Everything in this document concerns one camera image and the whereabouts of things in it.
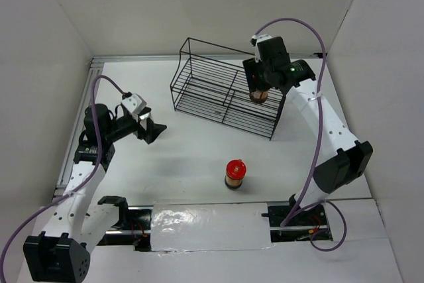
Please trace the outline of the clear jar white beads silver lid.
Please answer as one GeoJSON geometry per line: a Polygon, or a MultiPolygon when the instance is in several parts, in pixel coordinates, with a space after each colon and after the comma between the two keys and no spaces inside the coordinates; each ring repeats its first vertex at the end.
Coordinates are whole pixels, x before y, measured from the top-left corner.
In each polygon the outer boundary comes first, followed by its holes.
{"type": "Polygon", "coordinates": [[[152,120],[152,114],[151,112],[142,114],[138,116],[139,124],[145,131],[145,135],[149,135],[154,127],[154,121],[152,120]]]}

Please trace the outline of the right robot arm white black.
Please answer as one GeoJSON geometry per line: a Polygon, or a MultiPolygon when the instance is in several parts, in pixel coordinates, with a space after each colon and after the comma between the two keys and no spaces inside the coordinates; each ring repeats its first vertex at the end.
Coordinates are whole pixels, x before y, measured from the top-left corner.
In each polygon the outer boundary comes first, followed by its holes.
{"type": "Polygon", "coordinates": [[[319,143],[313,155],[311,175],[301,191],[290,198],[289,220],[305,224],[312,207],[326,200],[340,187],[359,178],[373,148],[349,131],[320,91],[322,77],[315,75],[305,60],[291,61],[282,37],[253,36],[254,57],[243,61],[249,98],[264,103],[271,89],[279,90],[305,119],[319,143]]]}

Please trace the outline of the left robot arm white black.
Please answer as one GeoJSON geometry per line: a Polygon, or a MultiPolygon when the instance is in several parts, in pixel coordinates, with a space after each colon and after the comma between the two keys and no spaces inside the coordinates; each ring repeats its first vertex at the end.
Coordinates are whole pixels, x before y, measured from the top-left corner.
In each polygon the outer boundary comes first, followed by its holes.
{"type": "Polygon", "coordinates": [[[112,227],[124,229],[131,221],[126,198],[93,196],[103,181],[115,154],[115,142],[129,136],[154,142],[167,126],[155,123],[151,109],[134,99],[121,102],[123,115],[117,117],[101,103],[85,109],[83,131],[64,201],[40,234],[26,238],[26,264],[35,282],[83,282],[91,254],[112,227]]]}

